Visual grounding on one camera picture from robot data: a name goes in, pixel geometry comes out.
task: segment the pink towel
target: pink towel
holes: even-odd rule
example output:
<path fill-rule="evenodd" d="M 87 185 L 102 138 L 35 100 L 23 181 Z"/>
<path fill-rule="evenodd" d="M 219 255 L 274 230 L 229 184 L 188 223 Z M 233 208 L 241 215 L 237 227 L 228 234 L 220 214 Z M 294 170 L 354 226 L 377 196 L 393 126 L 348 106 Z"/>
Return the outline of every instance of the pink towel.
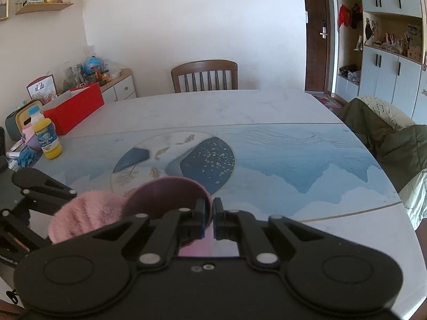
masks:
<path fill-rule="evenodd" d="M 60 243 L 111 225 L 121 219 L 126 198 L 107 191 L 89 191 L 63 206 L 48 227 L 52 243 Z"/>

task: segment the screw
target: screw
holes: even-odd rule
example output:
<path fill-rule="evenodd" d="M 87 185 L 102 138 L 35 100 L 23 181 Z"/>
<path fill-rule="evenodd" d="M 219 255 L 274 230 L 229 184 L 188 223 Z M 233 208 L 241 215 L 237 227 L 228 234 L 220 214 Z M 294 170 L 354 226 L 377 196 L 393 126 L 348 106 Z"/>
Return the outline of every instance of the screw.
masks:
<path fill-rule="evenodd" d="M 191 271 L 199 273 L 199 272 L 203 271 L 203 269 L 200 266 L 192 266 Z"/>
<path fill-rule="evenodd" d="M 207 263 L 207 264 L 203 265 L 203 269 L 204 270 L 214 270 L 215 266 L 213 264 Z"/>
<path fill-rule="evenodd" d="M 272 253 L 261 253 L 257 255 L 257 261 L 264 265 L 271 265 L 277 262 L 278 259 L 277 255 Z"/>
<path fill-rule="evenodd" d="M 161 258 L 157 254 L 142 254 L 139 257 L 139 261 L 145 265 L 155 265 L 156 263 L 160 262 Z"/>

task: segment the dining table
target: dining table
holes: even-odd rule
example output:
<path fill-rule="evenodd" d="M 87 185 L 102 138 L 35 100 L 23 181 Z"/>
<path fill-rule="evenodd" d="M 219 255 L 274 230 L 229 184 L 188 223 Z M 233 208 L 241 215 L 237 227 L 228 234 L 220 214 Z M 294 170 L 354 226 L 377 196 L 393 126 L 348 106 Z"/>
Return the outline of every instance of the dining table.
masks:
<path fill-rule="evenodd" d="M 390 180 L 362 142 L 312 95 L 221 90 L 103 105 L 61 137 L 62 154 L 35 168 L 78 193 L 127 196 L 150 180 L 202 184 L 225 209 L 284 215 L 377 249 L 403 271 L 392 307 L 409 319 L 427 293 L 422 251 Z M 238 255 L 209 241 L 208 256 Z"/>

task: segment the chair backrest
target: chair backrest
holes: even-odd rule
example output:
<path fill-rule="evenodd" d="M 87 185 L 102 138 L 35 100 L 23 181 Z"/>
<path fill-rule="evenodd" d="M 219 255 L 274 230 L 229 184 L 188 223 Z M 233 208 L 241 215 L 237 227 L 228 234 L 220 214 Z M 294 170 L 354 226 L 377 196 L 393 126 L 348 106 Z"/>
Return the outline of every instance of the chair backrest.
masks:
<path fill-rule="evenodd" d="M 212 86 L 211 71 L 215 71 L 215 87 Z M 195 61 L 193 63 L 185 63 L 175 67 L 172 74 L 173 87 L 176 93 L 181 93 L 181 85 L 179 77 L 184 76 L 185 92 L 190 91 L 205 91 L 205 83 L 208 90 L 228 90 L 227 72 L 231 71 L 231 89 L 238 88 L 238 65 L 233 61 L 228 60 L 205 60 Z M 222 72 L 222 81 L 219 80 L 218 72 Z M 190 90 L 188 75 L 191 74 L 192 90 Z"/>

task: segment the yellow juice bottle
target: yellow juice bottle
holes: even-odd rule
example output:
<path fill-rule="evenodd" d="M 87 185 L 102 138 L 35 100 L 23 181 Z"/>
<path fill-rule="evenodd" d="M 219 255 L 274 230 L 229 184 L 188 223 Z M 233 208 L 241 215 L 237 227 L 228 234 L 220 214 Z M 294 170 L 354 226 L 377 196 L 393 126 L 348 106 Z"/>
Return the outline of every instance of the yellow juice bottle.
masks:
<path fill-rule="evenodd" d="M 33 127 L 33 131 L 37 136 L 37 140 L 40 143 L 44 155 L 48 159 L 55 159 L 61 154 L 62 146 L 59 142 L 52 120 L 45 118 L 44 115 L 40 113 L 40 108 L 38 106 L 31 107 L 28 110 L 28 114 L 31 116 L 31 126 Z"/>

